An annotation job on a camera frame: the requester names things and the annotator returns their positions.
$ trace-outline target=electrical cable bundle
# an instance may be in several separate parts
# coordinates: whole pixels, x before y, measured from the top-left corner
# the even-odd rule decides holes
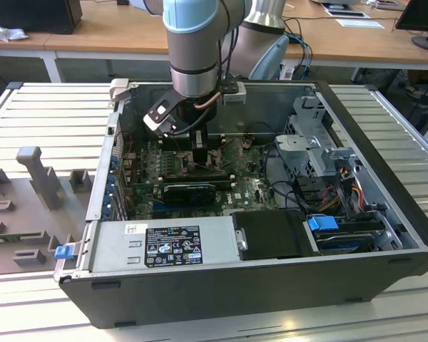
[[[289,25],[288,25],[287,22],[291,21],[291,20],[295,20],[297,22],[298,29],[299,29],[299,36],[296,35],[296,34],[294,34],[293,31],[292,31],[292,29],[289,27]],[[305,62],[305,70],[304,70],[304,72],[302,73],[302,75],[300,77],[300,80],[304,80],[305,76],[309,72],[309,68],[310,68],[310,65],[312,63],[312,57],[314,55],[313,52],[312,52],[312,48],[311,48],[311,46],[308,43],[305,42],[305,39],[304,39],[304,37],[302,35],[301,24],[300,24],[300,21],[298,19],[296,19],[296,18],[288,18],[288,19],[284,20],[284,23],[287,26],[287,30],[288,30],[288,31],[285,32],[285,34],[287,35],[287,37],[289,39],[293,39],[293,40],[297,41],[300,44],[301,49],[302,49],[302,58],[301,58],[301,61],[296,66],[295,70],[293,71],[294,75],[298,72],[298,70],[301,68],[303,62],[306,60],[306,62]]]

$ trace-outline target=black plastic cover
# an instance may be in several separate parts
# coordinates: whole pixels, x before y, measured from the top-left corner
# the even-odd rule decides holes
[[[242,230],[248,250],[241,260],[288,259],[311,257],[309,239],[302,221],[305,217],[293,211],[267,210],[233,213],[235,230]]]

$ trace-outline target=yellow wire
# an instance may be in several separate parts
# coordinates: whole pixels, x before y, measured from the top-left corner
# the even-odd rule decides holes
[[[337,204],[339,202],[340,198],[339,196],[336,197],[335,199],[333,199],[331,202],[327,203],[324,207],[322,207],[322,209],[320,209],[319,211],[324,212],[325,210],[331,208],[333,205]]]
[[[362,208],[360,206],[360,191],[356,187],[352,187],[352,190],[354,190],[357,193],[357,196],[358,196],[358,209],[361,210]]]

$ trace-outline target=computer monitor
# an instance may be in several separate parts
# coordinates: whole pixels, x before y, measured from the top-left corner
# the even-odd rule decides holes
[[[428,0],[411,0],[401,15],[396,28],[399,30],[428,31]],[[428,50],[428,37],[415,36],[415,45]]]

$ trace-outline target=paper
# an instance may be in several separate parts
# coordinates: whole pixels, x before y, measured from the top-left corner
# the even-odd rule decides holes
[[[368,28],[385,29],[385,27],[383,27],[377,21],[351,20],[351,19],[336,19],[336,21],[343,26],[349,26],[349,27],[363,27],[366,29]]]
[[[21,30],[19,28],[4,28],[0,27],[0,41],[4,41],[5,43],[8,43],[8,41],[15,41],[18,39],[25,39],[28,38],[24,32],[24,30]]]

